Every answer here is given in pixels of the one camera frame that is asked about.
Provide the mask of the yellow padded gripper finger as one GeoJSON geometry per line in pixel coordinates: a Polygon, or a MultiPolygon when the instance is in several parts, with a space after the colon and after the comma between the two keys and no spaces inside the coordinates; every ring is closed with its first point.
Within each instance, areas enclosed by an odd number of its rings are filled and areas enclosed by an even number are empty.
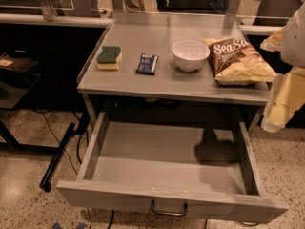
{"type": "Polygon", "coordinates": [[[268,38],[263,40],[260,44],[260,48],[268,52],[280,52],[283,32],[283,28],[274,32],[268,38]]]}
{"type": "Polygon", "coordinates": [[[305,69],[292,68],[286,74],[279,73],[274,79],[261,127],[271,133],[280,131],[304,104],[305,69]]]}

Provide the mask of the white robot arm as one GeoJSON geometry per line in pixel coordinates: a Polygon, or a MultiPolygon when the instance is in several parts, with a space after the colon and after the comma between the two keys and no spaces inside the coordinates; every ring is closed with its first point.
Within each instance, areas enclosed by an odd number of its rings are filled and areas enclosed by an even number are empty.
{"type": "Polygon", "coordinates": [[[264,109],[261,127],[278,132],[305,105],[305,4],[287,22],[281,38],[281,60],[292,66],[278,74],[264,109]]]}

